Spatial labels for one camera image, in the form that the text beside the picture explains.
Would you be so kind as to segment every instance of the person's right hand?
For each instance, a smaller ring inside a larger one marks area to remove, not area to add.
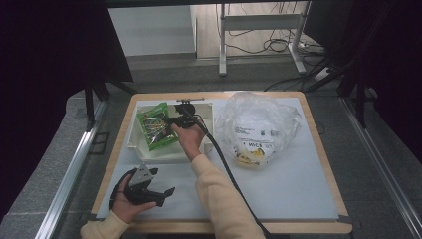
[[[171,129],[177,133],[177,136],[179,137],[179,143],[190,161],[192,161],[199,154],[202,154],[199,150],[199,146],[201,145],[205,133],[198,125],[194,125],[189,128],[182,128],[178,127],[176,124],[172,124]]]

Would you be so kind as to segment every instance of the hand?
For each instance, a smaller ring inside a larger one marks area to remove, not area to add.
[[[131,175],[128,175],[120,184],[117,191],[117,196],[115,197],[114,206],[112,211],[115,215],[118,216],[122,221],[127,224],[133,221],[137,214],[149,210],[152,207],[156,206],[156,202],[147,202],[141,205],[132,204],[126,196],[124,196],[124,188],[129,183]]]
[[[172,124],[171,129],[177,133],[177,136],[179,137],[179,143],[190,161],[192,161],[199,154],[202,154],[199,150],[199,146],[201,145],[205,133],[198,125],[194,125],[189,128],[182,128],[178,127],[176,124]]]

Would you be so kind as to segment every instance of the white wall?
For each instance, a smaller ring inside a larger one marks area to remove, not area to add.
[[[190,6],[109,9],[126,56],[194,53]]]

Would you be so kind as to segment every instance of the wooden floor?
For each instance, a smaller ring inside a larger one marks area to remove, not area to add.
[[[300,14],[305,2],[286,3],[242,3],[226,4],[226,16],[238,15],[273,15],[273,14]],[[221,5],[195,5],[192,12],[196,16],[196,39],[197,58],[217,58],[220,49],[220,12]],[[255,30],[251,32],[231,31],[226,32],[227,56],[253,56],[253,55],[275,55],[281,54],[275,51],[263,51],[264,44],[269,45],[270,39],[282,39],[289,42],[294,39],[295,30]],[[314,42],[303,35],[301,40]],[[287,54],[285,43],[273,43],[272,48],[276,51],[285,50],[282,54]]]

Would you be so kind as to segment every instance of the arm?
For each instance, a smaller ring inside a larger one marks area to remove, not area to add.
[[[156,206],[155,202],[133,205],[122,193],[130,180],[128,175],[120,184],[114,206],[104,221],[88,222],[81,228],[82,238],[117,239],[129,227],[137,214]]]
[[[179,142],[192,162],[197,181],[196,190],[210,214],[216,238],[265,238],[243,198],[226,175],[201,154],[199,145],[204,137],[196,125],[189,129],[172,126]]]

